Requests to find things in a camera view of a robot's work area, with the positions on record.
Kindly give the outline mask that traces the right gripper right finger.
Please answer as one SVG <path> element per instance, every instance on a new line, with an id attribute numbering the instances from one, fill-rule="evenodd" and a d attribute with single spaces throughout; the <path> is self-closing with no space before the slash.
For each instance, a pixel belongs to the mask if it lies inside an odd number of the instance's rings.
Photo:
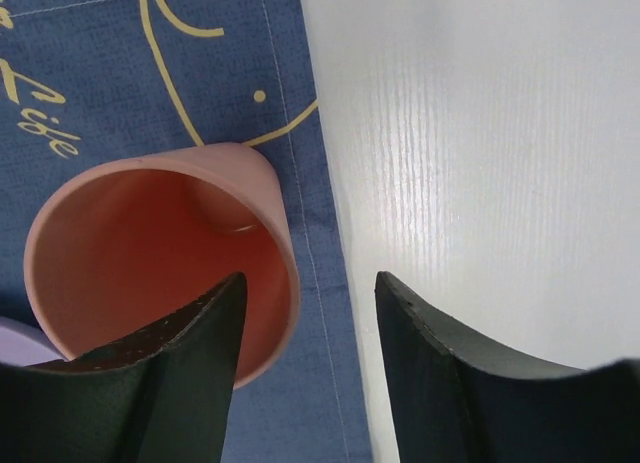
<path id="1" fill-rule="evenodd" d="M 396 276 L 375 300 L 404 462 L 635 462 L 639 363 L 581 370 L 501 344 Z"/>

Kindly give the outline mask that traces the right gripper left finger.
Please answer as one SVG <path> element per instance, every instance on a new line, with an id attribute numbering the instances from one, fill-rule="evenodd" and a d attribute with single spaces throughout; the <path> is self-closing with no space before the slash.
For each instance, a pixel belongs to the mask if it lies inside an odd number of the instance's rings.
<path id="1" fill-rule="evenodd" d="M 1 366 L 4 462 L 218 462 L 247 280 L 72 361 Z"/>

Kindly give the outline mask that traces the blue embroidered cloth placemat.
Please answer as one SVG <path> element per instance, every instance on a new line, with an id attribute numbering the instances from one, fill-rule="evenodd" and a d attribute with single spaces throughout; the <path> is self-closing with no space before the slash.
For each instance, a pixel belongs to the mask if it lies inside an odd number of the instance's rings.
<path id="1" fill-rule="evenodd" d="M 301 311 L 233 397 L 226 462 L 373 458 L 300 0 L 1 0 L 1 313 L 34 325 L 28 229 L 90 167 L 237 142 L 280 179 Z"/>

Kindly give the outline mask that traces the orange plastic cup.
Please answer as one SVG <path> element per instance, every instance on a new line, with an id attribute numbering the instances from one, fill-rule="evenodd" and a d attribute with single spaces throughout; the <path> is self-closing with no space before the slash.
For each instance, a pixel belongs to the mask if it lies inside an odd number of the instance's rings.
<path id="1" fill-rule="evenodd" d="M 239 143 L 80 173 L 41 207 L 23 258 L 36 319 L 71 359 L 176 311 L 236 272 L 248 288 L 235 376 L 244 386 L 283 353 L 301 290 L 276 171 Z"/>

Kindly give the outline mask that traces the purple plastic plate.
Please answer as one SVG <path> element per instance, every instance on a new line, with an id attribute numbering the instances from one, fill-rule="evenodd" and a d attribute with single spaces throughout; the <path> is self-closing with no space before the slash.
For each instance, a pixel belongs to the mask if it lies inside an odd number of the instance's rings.
<path id="1" fill-rule="evenodd" d="M 1 318 L 2 363 L 26 367 L 61 359 L 62 355 L 42 331 L 9 318 Z"/>

